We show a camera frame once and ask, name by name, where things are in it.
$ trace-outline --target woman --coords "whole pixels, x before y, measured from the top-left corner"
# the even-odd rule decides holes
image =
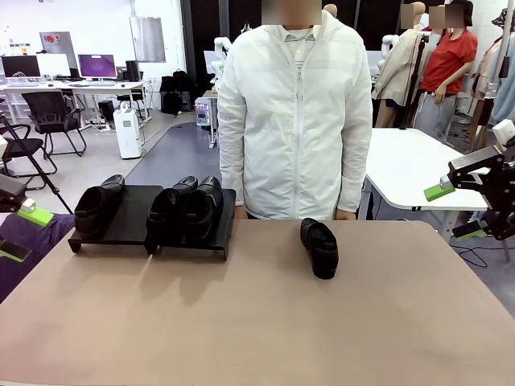
[[[424,93],[418,102],[414,126],[434,138],[442,137],[451,124],[456,97],[476,58],[477,37],[468,30],[472,26],[473,7],[468,0],[453,0],[446,6],[446,21],[452,32],[442,37],[424,72]]]

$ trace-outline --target black leather shoe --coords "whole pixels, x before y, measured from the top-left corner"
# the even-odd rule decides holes
[[[196,177],[186,177],[155,198],[146,218],[151,236],[176,239],[183,226],[183,202],[199,185]]]
[[[189,240],[203,240],[224,209],[222,186],[216,177],[207,177],[184,202],[184,225]]]
[[[300,240],[309,252],[313,273],[318,279],[329,280],[338,268],[338,245],[335,235],[322,223],[305,219],[300,226]]]
[[[98,237],[105,232],[122,202],[125,187],[123,176],[114,175],[82,195],[75,208],[75,228],[81,237]]]

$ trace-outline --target white zip-up jacket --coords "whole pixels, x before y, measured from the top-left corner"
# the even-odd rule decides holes
[[[229,52],[218,97],[222,184],[262,219],[354,212],[372,133],[363,40],[323,11],[298,70],[279,28],[246,32]]]

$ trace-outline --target black shoe rack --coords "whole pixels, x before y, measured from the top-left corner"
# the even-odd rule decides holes
[[[188,240],[187,235],[182,235],[179,240],[157,239],[147,235],[145,249],[149,255],[154,255],[158,247],[201,249],[209,251],[220,251],[227,261],[229,254],[229,241],[233,232],[234,211],[236,205],[236,192],[224,189],[224,210],[220,218],[215,222],[208,236],[203,240]]]
[[[233,231],[236,192],[224,189],[224,210],[205,239],[189,241],[183,235],[180,240],[171,241],[153,239],[146,232],[148,211],[161,191],[163,187],[126,185],[122,203],[104,235],[83,239],[75,231],[68,240],[70,248],[74,253],[78,253],[83,244],[141,245],[149,255],[156,254],[159,247],[187,248],[221,251],[227,260],[229,240]]]

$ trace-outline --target table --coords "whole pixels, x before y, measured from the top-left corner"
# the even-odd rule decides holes
[[[0,380],[513,386],[515,322],[428,224],[330,222],[332,281],[296,221],[236,221],[229,261],[62,241],[0,305]]]
[[[457,190],[431,203],[424,191],[449,173],[449,162],[462,154],[417,129],[373,129],[361,207],[367,207],[371,186],[392,207],[409,211],[445,211],[439,229],[449,241],[460,211],[486,211],[475,191]],[[360,211],[359,220],[366,220]]]
[[[100,120],[100,115],[98,113],[98,105],[95,98],[95,95],[128,95],[130,97],[131,103],[134,102],[132,98],[132,92],[134,90],[143,90],[144,85],[146,83],[149,83],[149,80],[142,80],[139,82],[122,82],[122,83],[116,83],[114,86],[106,87],[106,86],[95,86],[91,85],[88,87],[73,87],[71,84],[89,84],[88,82],[72,82],[72,83],[64,83],[62,81],[52,81],[52,82],[46,82],[43,84],[40,84],[35,87],[23,87],[23,86],[16,86],[16,87],[7,87],[7,86],[1,86],[0,90],[4,91],[6,93],[6,103],[9,108],[10,115],[12,116],[13,123],[17,123],[16,114],[14,114],[13,110],[13,102],[10,99],[10,94],[21,94],[25,92],[45,92],[45,91],[71,91],[73,95],[73,101],[75,103],[76,107],[79,107],[77,95],[91,95],[93,98],[94,108],[95,112],[97,114],[97,120]],[[143,105],[145,108],[145,119],[143,120],[143,124],[145,125],[149,120],[152,119],[148,115],[148,110],[146,107],[146,98],[143,97]],[[87,125],[84,122],[84,117],[81,116],[81,126],[82,129],[85,129]]]

